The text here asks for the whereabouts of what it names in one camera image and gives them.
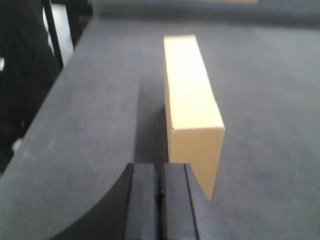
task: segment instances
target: black chair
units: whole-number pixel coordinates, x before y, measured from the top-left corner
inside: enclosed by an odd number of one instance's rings
[[[83,29],[86,27],[90,17],[93,15],[93,11],[92,6],[88,4],[88,0],[42,0],[45,17],[48,23],[48,30],[51,36],[54,57],[56,58],[61,71],[64,67],[64,63],[51,4],[65,5],[73,47],[76,46],[78,39],[82,35]]]

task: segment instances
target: gray surface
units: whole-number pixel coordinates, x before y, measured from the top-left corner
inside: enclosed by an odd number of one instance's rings
[[[148,151],[171,34],[197,35],[226,126],[212,205],[239,239],[319,239],[319,31],[121,18],[90,24],[1,178],[0,239],[57,234]]]

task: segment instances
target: gray table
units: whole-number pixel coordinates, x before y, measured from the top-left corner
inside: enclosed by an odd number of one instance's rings
[[[0,179],[0,239],[45,240],[130,162],[168,160],[164,35],[196,34],[226,132],[211,204],[243,240],[320,236],[320,32],[94,19]]]

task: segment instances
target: cardboard box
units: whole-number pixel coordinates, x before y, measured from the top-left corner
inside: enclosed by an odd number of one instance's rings
[[[211,199],[225,126],[196,37],[165,36],[165,113],[170,163],[190,163]]]

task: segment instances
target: box top face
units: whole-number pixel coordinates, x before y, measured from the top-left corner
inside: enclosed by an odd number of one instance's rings
[[[172,128],[224,128],[196,37],[164,36],[164,52]]]

